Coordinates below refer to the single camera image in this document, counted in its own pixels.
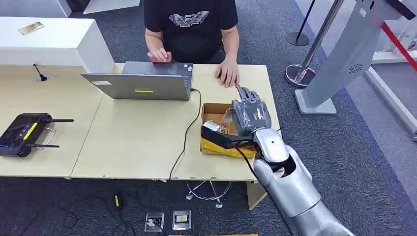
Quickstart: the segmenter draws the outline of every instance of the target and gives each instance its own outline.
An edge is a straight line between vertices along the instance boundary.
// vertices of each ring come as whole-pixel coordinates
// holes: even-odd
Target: stanchion base
[[[305,73],[304,78],[299,83],[296,83],[295,82],[296,76],[300,69],[301,69],[301,65],[289,65],[285,69],[284,76],[285,76],[285,79],[288,81],[288,83],[296,87],[305,88],[311,82],[311,80],[313,80],[314,76],[316,76],[316,72],[310,67],[307,68],[307,72]]]
[[[336,114],[336,108],[334,107],[331,98],[327,99],[324,103],[316,108],[309,108],[305,105],[304,98],[302,97],[302,89],[297,89],[295,92],[298,108],[303,115],[334,115]]]
[[[290,32],[285,36],[287,42],[295,46],[305,46],[310,43],[310,39],[305,34],[300,34],[300,37],[297,40],[298,32]]]

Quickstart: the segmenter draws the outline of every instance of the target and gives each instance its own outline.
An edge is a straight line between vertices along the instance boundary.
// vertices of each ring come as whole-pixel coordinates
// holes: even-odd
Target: floor socket
[[[172,217],[173,230],[189,230],[191,229],[191,211],[176,210]]]
[[[163,212],[148,212],[146,214],[145,233],[162,232],[164,228],[164,216]],[[159,222],[159,226],[155,225],[152,220]]]

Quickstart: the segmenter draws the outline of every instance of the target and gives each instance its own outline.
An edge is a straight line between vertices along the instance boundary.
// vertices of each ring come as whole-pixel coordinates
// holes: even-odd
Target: metal pole
[[[297,32],[290,32],[285,36],[285,39],[287,42],[291,43],[295,46],[305,46],[310,43],[310,40],[308,39],[307,35],[302,34],[302,30],[304,29],[305,23],[307,23],[308,16],[310,15],[311,9],[313,9],[314,3],[316,0],[313,0],[310,4],[310,7],[307,11],[307,14],[305,15],[304,21],[301,24],[301,27]]]
[[[311,48],[308,51],[303,64],[290,65],[285,69],[285,78],[290,84],[305,88],[316,75],[316,72],[309,67],[311,60],[313,59],[317,49],[320,47],[324,36],[333,23],[333,20],[339,12],[343,2],[344,0],[334,0],[333,5],[331,6],[325,20],[323,21],[322,27],[320,28],[319,33],[313,42],[313,45],[311,45]]]
[[[299,36],[301,35],[302,30],[304,29],[305,23],[307,23],[308,16],[310,15],[311,9],[313,9],[313,6],[314,6],[314,3],[315,3],[315,2],[316,2],[316,0],[313,0],[313,1],[311,2],[310,7],[309,7],[309,9],[308,9],[308,11],[307,11],[307,14],[305,15],[304,21],[302,22],[301,28],[300,28],[300,30],[299,30],[299,32],[298,32],[298,35],[297,35],[296,40],[298,40],[298,39],[299,39]]]

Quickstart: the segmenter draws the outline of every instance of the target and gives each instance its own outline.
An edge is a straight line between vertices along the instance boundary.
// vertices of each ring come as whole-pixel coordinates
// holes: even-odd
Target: cardboard box
[[[228,109],[232,107],[231,104],[224,104],[224,103],[204,103],[203,104],[203,112],[202,112],[202,125],[210,120],[216,124],[221,123],[225,113]],[[226,127],[227,133],[236,135],[237,131],[235,125],[232,121],[227,122]],[[240,150],[246,155],[248,158],[255,157],[255,148],[254,147],[241,147]],[[200,139],[200,151],[204,154],[218,154],[218,155],[228,155],[233,157],[242,157],[242,155],[236,149],[224,149],[209,140]]]

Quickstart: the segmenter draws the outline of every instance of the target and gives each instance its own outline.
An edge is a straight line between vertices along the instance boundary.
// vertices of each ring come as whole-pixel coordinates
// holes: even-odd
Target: robotic hand
[[[312,176],[296,151],[271,129],[266,104],[256,92],[237,87],[232,119],[239,136],[252,135],[257,155],[254,174],[278,208],[292,218],[301,236],[352,236],[322,203]]]

